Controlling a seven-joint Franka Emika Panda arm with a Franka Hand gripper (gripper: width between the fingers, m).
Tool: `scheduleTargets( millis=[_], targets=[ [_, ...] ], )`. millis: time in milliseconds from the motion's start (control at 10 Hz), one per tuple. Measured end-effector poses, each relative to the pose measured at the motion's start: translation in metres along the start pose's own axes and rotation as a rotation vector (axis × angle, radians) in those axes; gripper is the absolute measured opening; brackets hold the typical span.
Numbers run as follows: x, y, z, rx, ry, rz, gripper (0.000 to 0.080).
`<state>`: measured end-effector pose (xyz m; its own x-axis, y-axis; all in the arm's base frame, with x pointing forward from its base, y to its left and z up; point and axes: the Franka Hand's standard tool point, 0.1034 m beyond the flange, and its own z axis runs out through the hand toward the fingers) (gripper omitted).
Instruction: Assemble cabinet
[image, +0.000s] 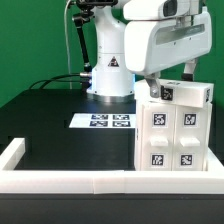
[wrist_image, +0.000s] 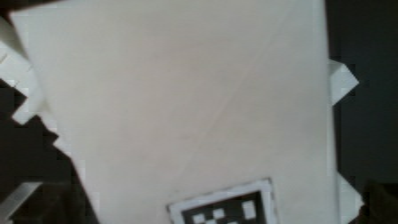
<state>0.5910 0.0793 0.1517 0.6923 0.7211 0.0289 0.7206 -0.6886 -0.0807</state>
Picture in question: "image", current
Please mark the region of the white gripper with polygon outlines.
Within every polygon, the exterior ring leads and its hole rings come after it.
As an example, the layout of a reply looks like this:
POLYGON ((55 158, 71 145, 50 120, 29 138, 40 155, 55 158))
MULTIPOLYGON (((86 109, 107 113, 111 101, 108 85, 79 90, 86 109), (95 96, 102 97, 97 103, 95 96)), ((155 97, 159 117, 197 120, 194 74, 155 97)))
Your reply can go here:
POLYGON ((146 76, 152 98, 161 93, 157 72, 186 62, 181 80, 194 80, 197 58, 212 46, 211 16, 200 0, 130 0, 123 14, 126 66, 146 76))

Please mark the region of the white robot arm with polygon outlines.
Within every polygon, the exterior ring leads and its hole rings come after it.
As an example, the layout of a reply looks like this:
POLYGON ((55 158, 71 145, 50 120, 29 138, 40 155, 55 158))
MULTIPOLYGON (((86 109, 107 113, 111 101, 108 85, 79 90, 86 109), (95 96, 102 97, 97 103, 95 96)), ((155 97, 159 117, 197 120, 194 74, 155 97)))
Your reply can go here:
POLYGON ((161 71, 188 65, 211 49, 211 16, 200 0, 118 0, 116 7, 126 24, 109 5, 93 9, 97 64, 88 93, 94 97, 127 98, 141 75, 150 95, 159 98, 161 71))

